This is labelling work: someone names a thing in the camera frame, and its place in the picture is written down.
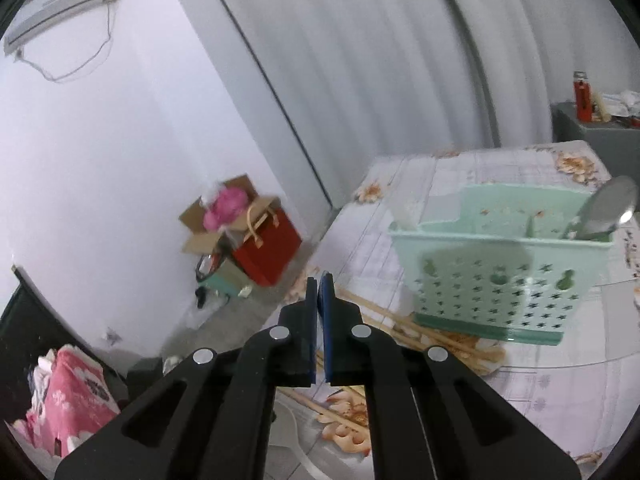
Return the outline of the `pink floral blanket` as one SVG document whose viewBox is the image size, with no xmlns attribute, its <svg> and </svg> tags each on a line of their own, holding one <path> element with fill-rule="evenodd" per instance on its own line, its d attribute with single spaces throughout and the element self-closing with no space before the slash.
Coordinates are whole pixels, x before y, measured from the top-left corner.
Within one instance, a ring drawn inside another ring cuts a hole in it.
<svg viewBox="0 0 640 480">
<path fill-rule="evenodd" d="M 72 344 L 40 356 L 32 380 L 28 409 L 9 424 L 51 456 L 66 457 L 120 413 L 101 364 Z"/>
</svg>

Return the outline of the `teal small box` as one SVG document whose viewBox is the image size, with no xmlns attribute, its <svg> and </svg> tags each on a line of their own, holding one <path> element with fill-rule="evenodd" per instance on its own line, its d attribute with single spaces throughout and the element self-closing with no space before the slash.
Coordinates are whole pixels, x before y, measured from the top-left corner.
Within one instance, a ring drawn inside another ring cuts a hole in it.
<svg viewBox="0 0 640 480">
<path fill-rule="evenodd" d="M 201 285 L 231 299 L 247 298 L 254 289 L 253 281 L 230 259 L 224 260 L 212 274 L 206 276 Z"/>
</svg>

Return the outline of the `green perforated utensil basket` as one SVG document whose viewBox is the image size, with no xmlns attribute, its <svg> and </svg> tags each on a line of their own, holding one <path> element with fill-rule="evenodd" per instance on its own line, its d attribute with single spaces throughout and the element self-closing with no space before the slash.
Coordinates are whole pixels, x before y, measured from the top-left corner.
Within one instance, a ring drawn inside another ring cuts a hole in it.
<svg viewBox="0 0 640 480">
<path fill-rule="evenodd" d="M 567 240 L 586 191 L 505 183 L 470 185 L 452 220 L 388 232 L 416 322 L 523 344 L 559 344 L 597 283 L 613 241 Z"/>
</svg>

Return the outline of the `red gift bag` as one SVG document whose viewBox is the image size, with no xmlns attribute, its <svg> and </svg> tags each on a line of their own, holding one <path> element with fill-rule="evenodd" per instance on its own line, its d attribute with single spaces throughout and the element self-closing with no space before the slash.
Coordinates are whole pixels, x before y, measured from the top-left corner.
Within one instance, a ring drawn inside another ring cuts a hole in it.
<svg viewBox="0 0 640 480">
<path fill-rule="evenodd" d="M 242 243 L 232 250 L 234 260 L 255 284 L 277 285 L 302 239 L 282 208 L 251 204 L 246 225 Z"/>
</svg>

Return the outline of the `brown cardboard box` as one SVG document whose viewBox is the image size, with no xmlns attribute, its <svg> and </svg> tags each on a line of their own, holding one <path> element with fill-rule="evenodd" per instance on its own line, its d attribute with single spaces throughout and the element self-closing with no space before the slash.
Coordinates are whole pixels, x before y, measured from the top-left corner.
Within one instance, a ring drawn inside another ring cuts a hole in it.
<svg viewBox="0 0 640 480">
<path fill-rule="evenodd" d="M 278 196 L 259 194 L 247 174 L 215 182 L 179 216 L 190 232 L 182 251 L 204 256 L 224 245 L 237 248 L 280 206 Z"/>
</svg>

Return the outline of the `pink plastic bag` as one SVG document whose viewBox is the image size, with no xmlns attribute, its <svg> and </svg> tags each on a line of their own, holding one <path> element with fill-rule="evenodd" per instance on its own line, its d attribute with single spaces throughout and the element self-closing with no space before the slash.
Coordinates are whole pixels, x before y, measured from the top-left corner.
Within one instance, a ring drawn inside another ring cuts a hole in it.
<svg viewBox="0 0 640 480">
<path fill-rule="evenodd" d="M 218 185 L 201 196 L 201 206 L 205 210 L 203 228 L 217 231 L 228 226 L 248 206 L 248 196 L 242 188 Z"/>
</svg>

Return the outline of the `large steel ladle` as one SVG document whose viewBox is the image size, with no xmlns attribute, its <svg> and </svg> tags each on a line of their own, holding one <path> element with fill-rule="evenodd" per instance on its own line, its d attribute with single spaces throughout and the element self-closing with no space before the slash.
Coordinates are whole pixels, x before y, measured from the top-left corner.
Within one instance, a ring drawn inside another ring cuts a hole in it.
<svg viewBox="0 0 640 480">
<path fill-rule="evenodd" d="M 634 179 L 615 177 L 593 193 L 567 226 L 567 240 L 600 240 L 628 222 L 636 211 L 639 188 Z"/>
</svg>

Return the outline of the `grey side cabinet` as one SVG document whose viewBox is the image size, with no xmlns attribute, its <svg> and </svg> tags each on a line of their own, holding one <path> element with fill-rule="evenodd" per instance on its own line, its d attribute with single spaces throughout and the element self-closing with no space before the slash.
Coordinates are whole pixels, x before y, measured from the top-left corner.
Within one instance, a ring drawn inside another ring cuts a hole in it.
<svg viewBox="0 0 640 480">
<path fill-rule="evenodd" d="M 613 177 L 628 176 L 639 183 L 639 130 L 615 122 L 580 122 L 571 102 L 553 104 L 552 128 L 556 142 L 585 141 Z"/>
</svg>

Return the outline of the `red thermos bottle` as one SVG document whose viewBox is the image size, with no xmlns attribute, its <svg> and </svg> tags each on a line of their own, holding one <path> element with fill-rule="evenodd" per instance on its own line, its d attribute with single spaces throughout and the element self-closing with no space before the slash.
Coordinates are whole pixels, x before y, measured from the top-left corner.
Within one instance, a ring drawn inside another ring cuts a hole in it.
<svg viewBox="0 0 640 480">
<path fill-rule="evenodd" d="M 576 70 L 573 78 L 577 119 L 580 122 L 591 122 L 591 90 L 587 75 L 585 72 Z"/>
</svg>

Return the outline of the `white air conditioner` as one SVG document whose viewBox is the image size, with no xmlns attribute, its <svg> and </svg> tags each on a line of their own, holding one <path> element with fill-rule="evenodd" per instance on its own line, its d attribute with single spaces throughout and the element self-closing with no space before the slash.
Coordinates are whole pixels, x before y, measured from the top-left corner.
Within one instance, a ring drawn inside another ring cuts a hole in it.
<svg viewBox="0 0 640 480">
<path fill-rule="evenodd" d="M 3 36 L 3 52 L 11 55 L 45 30 L 107 3 L 108 0 L 29 0 L 15 14 Z"/>
</svg>

